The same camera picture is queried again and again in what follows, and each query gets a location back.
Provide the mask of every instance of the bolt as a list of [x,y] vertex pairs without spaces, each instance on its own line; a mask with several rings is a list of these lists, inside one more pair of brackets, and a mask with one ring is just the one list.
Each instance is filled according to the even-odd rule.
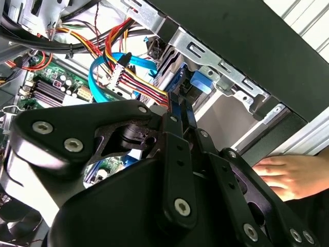
[[314,239],[312,238],[312,236],[307,232],[307,231],[303,231],[303,235],[306,238],[306,240],[308,242],[310,242],[311,244],[314,244]]
[[245,234],[254,242],[258,241],[258,234],[256,230],[252,227],[250,224],[244,224],[243,230],[245,231]]
[[32,125],[32,129],[39,134],[46,135],[53,131],[53,127],[48,122],[37,121]]
[[296,242],[299,242],[299,243],[302,242],[302,238],[301,238],[301,236],[298,234],[298,232],[296,232],[295,229],[290,229],[290,234],[291,234],[292,237],[296,240]]
[[140,110],[142,113],[148,112],[147,109],[145,109],[144,107],[139,107],[138,110]]
[[170,119],[173,120],[174,122],[177,122],[177,118],[176,117],[171,116]]
[[39,62],[39,58],[38,57],[32,57],[32,60],[34,61],[34,62]]
[[281,110],[282,110],[281,107],[275,107],[275,109],[274,109],[275,112],[279,112],[279,111],[281,111]]
[[236,154],[233,151],[228,151],[228,153],[232,158],[236,158]]
[[184,199],[178,198],[175,200],[175,209],[182,216],[188,216],[191,213],[190,205]]
[[69,152],[78,153],[83,149],[83,143],[75,138],[65,140],[64,147]]
[[207,138],[209,136],[208,133],[206,131],[204,131],[204,130],[201,130],[200,133],[205,138]]

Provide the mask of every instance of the green circuit board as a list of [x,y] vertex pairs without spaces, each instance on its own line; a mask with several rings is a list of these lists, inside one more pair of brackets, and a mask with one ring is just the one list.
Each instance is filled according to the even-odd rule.
[[21,99],[18,101],[17,106],[24,111],[43,109],[36,99]]
[[54,62],[51,62],[46,68],[34,72],[34,74],[51,83],[53,83],[55,80],[58,80],[61,75],[66,75],[66,78],[70,79],[73,85],[77,83],[76,86],[88,86],[88,82],[86,80],[79,76],[76,76],[73,73],[68,72],[67,70],[58,66]]

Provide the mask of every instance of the capacitor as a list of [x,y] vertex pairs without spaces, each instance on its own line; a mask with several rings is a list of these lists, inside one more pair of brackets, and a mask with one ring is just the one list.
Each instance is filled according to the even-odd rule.
[[72,81],[70,79],[67,79],[65,81],[65,84],[68,85],[68,86],[72,86]]
[[67,74],[60,75],[60,80],[61,81],[66,81],[66,78],[67,78]]
[[75,88],[73,86],[70,86],[67,90],[66,90],[66,94],[67,95],[72,95],[73,91],[75,90]]
[[78,89],[75,89],[75,90],[72,92],[72,97],[73,97],[73,98],[77,98],[77,97],[78,97]]

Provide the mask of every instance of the black wire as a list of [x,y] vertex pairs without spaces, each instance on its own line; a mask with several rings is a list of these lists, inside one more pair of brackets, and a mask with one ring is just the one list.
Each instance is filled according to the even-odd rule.
[[[122,28],[122,31],[126,30],[126,26],[135,27],[135,26],[139,26],[139,24],[130,21]],[[106,39],[110,31],[111,30],[106,31],[105,33],[99,35],[99,40],[103,42],[103,40]],[[55,53],[55,54],[71,54],[72,52],[76,54],[76,53],[88,52],[88,50],[80,43],[70,45],[70,44],[64,44],[57,41],[49,41],[46,39],[36,37],[31,33],[29,33],[28,31],[21,28],[21,26],[18,25],[17,23],[13,22],[5,13],[3,13],[1,18],[0,37],[32,49]],[[96,44],[97,38],[91,39],[90,42]]]
[[131,25],[133,25],[135,21],[133,19],[130,19],[121,29],[120,31],[114,36],[111,45],[114,45],[117,42],[117,39],[120,38],[121,35],[123,35],[123,33],[125,31],[127,31]]
[[[34,56],[36,53],[37,53],[37,51],[35,50],[32,52],[31,55]],[[31,58],[31,56],[29,54],[23,55],[22,63],[26,64],[30,58]],[[22,72],[23,72],[23,70],[21,68],[15,68],[14,71],[5,79],[5,82],[0,84],[0,88],[4,87],[5,85],[8,85],[10,82],[17,79],[22,74]]]
[[98,32],[98,33],[100,33],[100,31],[97,29],[95,29],[95,27],[91,24],[91,23],[89,23],[89,22],[86,22],[86,21],[82,21],[82,20],[78,20],[78,19],[72,19],[72,20],[69,20],[68,22],[66,22],[66,23],[69,23],[69,22],[80,22],[80,23],[83,23],[87,28],[89,28],[94,34],[96,34],[96,31]]
[[75,18],[76,16],[78,16],[79,14],[85,12],[86,10],[90,9],[91,7],[93,7],[94,5],[96,5],[97,3],[99,3],[101,0],[91,0],[90,2],[88,2],[87,4],[85,4],[84,6],[82,6],[81,8],[73,11],[72,13],[63,16],[61,18],[62,22],[67,22],[68,20],[71,20],[73,18]]

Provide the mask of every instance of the ram slot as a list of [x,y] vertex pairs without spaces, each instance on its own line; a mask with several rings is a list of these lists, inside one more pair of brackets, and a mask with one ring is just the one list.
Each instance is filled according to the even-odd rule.
[[42,102],[44,102],[44,103],[52,106],[52,107],[60,107],[60,106],[62,106],[61,103],[55,101],[54,99],[52,99],[49,96],[44,95],[44,94],[42,94],[40,92],[33,92],[33,97],[35,99],[37,99],[37,100],[40,100],[40,101],[42,101]]

